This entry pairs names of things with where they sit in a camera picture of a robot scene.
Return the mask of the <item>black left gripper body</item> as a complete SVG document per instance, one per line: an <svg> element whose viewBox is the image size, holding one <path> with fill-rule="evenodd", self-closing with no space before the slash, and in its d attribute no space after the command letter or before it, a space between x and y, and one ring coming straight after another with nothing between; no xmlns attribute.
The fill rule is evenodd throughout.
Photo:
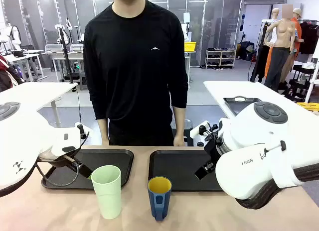
<svg viewBox="0 0 319 231"><path fill-rule="evenodd" d="M65 166L73 171L80 171L83 168L83 164L74 157L70 157L68 155L63 155L65 160Z"/></svg>

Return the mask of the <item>pale green plastic cup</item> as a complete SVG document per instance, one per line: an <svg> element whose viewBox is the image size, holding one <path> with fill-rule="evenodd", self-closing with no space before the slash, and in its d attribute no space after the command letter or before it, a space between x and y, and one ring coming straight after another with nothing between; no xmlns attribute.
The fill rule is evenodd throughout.
<svg viewBox="0 0 319 231"><path fill-rule="evenodd" d="M117 166L105 165L91 174L101 215L114 219L121 213L121 171Z"/></svg>

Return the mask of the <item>blue cup yellow inside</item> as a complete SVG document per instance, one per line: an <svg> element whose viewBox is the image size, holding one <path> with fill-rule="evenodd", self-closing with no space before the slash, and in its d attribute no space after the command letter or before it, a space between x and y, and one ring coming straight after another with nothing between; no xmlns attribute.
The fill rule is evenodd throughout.
<svg viewBox="0 0 319 231"><path fill-rule="evenodd" d="M148 181L148 195L152 216L156 221L163 221L168 214L172 183L162 176Z"/></svg>

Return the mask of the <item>person's left forearm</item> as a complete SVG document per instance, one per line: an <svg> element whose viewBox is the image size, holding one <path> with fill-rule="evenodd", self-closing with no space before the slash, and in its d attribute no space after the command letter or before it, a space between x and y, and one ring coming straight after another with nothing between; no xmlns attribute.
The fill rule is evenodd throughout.
<svg viewBox="0 0 319 231"><path fill-rule="evenodd" d="M182 136L184 132L185 110L187 105L188 85L171 87L171 104L176 124L176 135Z"/></svg>

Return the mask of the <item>person's right forearm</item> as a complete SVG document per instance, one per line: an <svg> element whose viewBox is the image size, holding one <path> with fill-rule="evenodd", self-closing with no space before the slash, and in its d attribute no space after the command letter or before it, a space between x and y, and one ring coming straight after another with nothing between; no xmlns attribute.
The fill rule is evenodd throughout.
<svg viewBox="0 0 319 231"><path fill-rule="evenodd" d="M100 130L101 140L108 139L108 119L106 117L105 96L99 89L89 86L90 101L93 106L95 119Z"/></svg>

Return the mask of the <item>white side table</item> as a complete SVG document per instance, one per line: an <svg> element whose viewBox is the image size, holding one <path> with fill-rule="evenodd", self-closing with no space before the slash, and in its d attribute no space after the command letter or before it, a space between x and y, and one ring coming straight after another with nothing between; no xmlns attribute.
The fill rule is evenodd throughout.
<svg viewBox="0 0 319 231"><path fill-rule="evenodd" d="M287 112L289 135L305 151L319 152L319 116L307 111L261 83L249 81L205 81L204 86L228 118L235 117L224 98L243 96L271 102Z"/></svg>
<svg viewBox="0 0 319 231"><path fill-rule="evenodd" d="M76 88L76 83L67 82L26 82L0 93L0 104L19 102L36 111L50 104L53 110L56 127L60 127L60 119L56 99Z"/></svg>

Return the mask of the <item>white shoe rack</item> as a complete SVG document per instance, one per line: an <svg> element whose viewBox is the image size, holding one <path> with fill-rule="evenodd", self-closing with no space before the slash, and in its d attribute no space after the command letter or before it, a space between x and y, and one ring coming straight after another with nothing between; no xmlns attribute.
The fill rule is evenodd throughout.
<svg viewBox="0 0 319 231"><path fill-rule="evenodd" d="M205 67L207 69L233 68L236 59L234 48L208 48L205 53Z"/></svg>

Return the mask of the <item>yellow flat item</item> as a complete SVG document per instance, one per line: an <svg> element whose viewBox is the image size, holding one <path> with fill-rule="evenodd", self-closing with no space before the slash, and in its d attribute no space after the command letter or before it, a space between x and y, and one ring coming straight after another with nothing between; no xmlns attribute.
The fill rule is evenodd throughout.
<svg viewBox="0 0 319 231"><path fill-rule="evenodd" d="M314 113L319 116L319 103L297 103L299 106L303 107L307 111Z"/></svg>

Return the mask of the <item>black utility cart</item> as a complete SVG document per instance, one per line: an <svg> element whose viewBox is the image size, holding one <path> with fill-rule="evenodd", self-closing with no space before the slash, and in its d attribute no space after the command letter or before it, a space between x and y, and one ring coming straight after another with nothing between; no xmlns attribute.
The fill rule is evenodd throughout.
<svg viewBox="0 0 319 231"><path fill-rule="evenodd" d="M305 102L310 87L310 79L315 70L303 68L302 65L294 65L291 71L294 71L294 76L289 80L288 86L282 92L282 95L295 103Z"/></svg>

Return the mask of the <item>black tripod stand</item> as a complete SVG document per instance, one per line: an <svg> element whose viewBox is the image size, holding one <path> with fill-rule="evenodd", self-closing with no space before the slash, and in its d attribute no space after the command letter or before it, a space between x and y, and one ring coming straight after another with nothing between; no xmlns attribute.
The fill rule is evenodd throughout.
<svg viewBox="0 0 319 231"><path fill-rule="evenodd" d="M62 45L62 52L63 52L63 55L64 55L64 60L65 60L65 64L66 64L67 74L68 74L70 83L73 83L73 77L72 77L72 72L71 72L71 68L70 68L70 61L69 61L69 57L68 57L68 50L67 50L65 39L64 39L63 26L61 24L56 24L55 25L55 29L59 33L58 42Z"/></svg>

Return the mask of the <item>person in maroon white jacket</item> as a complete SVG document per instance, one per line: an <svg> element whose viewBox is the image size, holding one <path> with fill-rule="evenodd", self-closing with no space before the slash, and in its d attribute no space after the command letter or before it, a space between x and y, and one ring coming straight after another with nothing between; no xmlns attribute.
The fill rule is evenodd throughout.
<svg viewBox="0 0 319 231"><path fill-rule="evenodd" d="M16 69L0 55L0 93L24 82L25 80Z"/></svg>

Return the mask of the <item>white background desk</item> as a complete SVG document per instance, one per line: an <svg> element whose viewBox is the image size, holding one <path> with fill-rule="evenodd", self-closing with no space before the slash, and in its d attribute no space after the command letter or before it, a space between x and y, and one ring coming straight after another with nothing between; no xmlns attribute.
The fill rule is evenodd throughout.
<svg viewBox="0 0 319 231"><path fill-rule="evenodd" d="M9 54L4 55L4 58L17 69L22 79L27 82L37 82L47 78L43 73L39 53L26 53L22 57Z"/></svg>

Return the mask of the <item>figure in orange with hat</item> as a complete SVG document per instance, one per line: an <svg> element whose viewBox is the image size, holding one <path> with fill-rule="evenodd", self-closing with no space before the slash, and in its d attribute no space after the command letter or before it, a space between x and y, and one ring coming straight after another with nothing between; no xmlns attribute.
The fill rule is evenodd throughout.
<svg viewBox="0 0 319 231"><path fill-rule="evenodd" d="M302 39L302 28L299 24L298 19L301 18L302 10L300 8L293 9L293 18L291 21L295 24L295 48L294 48L294 56L297 57L300 49L300 44L304 42Z"/></svg>

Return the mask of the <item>black garments on rack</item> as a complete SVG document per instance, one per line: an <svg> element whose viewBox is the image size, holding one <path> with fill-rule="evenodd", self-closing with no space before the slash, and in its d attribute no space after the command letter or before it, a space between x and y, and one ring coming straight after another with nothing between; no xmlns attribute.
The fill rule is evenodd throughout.
<svg viewBox="0 0 319 231"><path fill-rule="evenodd" d="M319 21L303 20L300 23L302 29L302 39L299 52L302 54L313 54L319 39Z"/></svg>

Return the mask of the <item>white mannequin orange trousers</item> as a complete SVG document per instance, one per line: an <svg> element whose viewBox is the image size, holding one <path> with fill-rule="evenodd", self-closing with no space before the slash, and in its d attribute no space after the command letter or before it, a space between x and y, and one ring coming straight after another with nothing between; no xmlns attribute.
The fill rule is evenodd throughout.
<svg viewBox="0 0 319 231"><path fill-rule="evenodd" d="M279 15L279 9L278 8L274 8L272 10L272 14L271 14L271 24L273 24L274 22L277 21L277 17ZM272 29L272 32L269 32L268 35L265 37L264 40L264 45L266 45L266 48L268 49L268 56L267 56L267 62L266 62L266 66L265 66L265 77L267 77L269 68L270 68L270 63L271 63L271 56L272 56L272 50L273 50L273 46L272 44L274 44L277 40L277 34L276 34L276 28Z"/></svg>

